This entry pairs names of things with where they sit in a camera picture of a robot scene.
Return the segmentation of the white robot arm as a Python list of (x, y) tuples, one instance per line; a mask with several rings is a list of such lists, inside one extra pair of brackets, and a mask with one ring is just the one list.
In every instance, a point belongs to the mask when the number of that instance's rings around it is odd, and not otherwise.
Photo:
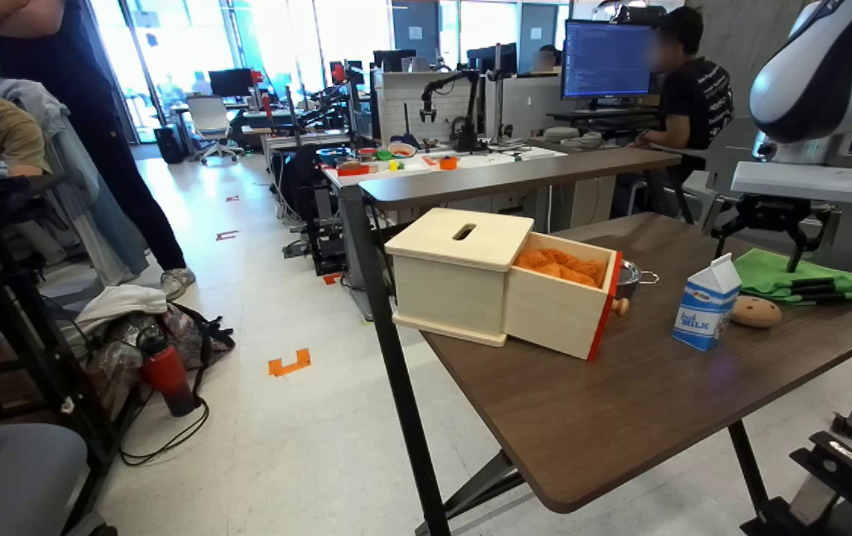
[(733, 168), (733, 199), (724, 205), (735, 214), (708, 235), (715, 254), (724, 254), (738, 229), (787, 232), (796, 267), (818, 248), (818, 235), (803, 235), (800, 220), (829, 226), (834, 205), (852, 205), (852, 168), (829, 162), (831, 141), (852, 135), (852, 0), (812, 0), (797, 14), (757, 71), (748, 110), (775, 151)]

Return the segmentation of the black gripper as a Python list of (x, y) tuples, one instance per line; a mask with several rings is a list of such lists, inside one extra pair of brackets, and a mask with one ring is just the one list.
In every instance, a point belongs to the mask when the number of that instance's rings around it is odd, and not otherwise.
[(787, 263), (788, 275), (812, 245), (811, 239), (818, 239), (831, 220), (831, 209), (793, 197), (745, 193), (738, 199), (724, 199), (720, 209), (727, 212), (727, 220), (712, 226), (715, 260), (730, 254), (730, 242), (742, 229), (782, 232), (793, 239), (793, 254)]

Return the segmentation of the black background robot arm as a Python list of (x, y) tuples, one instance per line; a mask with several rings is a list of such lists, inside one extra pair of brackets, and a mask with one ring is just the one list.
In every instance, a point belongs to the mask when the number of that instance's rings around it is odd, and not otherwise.
[(435, 93), (464, 80), (467, 84), (467, 98), (461, 102), (461, 113), (449, 119), (449, 144), (456, 151), (481, 151), (480, 135), (477, 135), (477, 90), (480, 90), (480, 75), (474, 69), (461, 69), (456, 75), (446, 75), (440, 80), (429, 80), (419, 93), (419, 119), (435, 123)]

